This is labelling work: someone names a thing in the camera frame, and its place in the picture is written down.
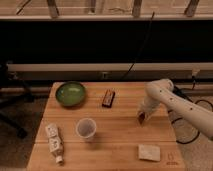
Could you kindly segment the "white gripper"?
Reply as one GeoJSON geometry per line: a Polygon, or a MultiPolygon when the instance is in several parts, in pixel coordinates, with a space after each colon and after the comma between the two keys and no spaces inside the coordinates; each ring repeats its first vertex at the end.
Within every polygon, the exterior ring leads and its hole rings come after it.
{"type": "Polygon", "coordinates": [[[145,124],[151,116],[156,112],[157,108],[159,107],[160,102],[146,96],[142,102],[139,105],[137,116],[139,116],[140,113],[145,113],[145,120],[142,124],[145,124]]]}

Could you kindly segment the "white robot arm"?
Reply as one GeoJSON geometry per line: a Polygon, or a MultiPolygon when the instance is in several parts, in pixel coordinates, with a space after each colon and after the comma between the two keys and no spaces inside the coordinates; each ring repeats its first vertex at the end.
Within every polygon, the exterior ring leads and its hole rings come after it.
{"type": "Polygon", "coordinates": [[[213,141],[213,112],[175,95],[173,90],[174,84],[170,79],[148,82],[138,109],[140,123],[148,121],[162,103],[213,141]]]}

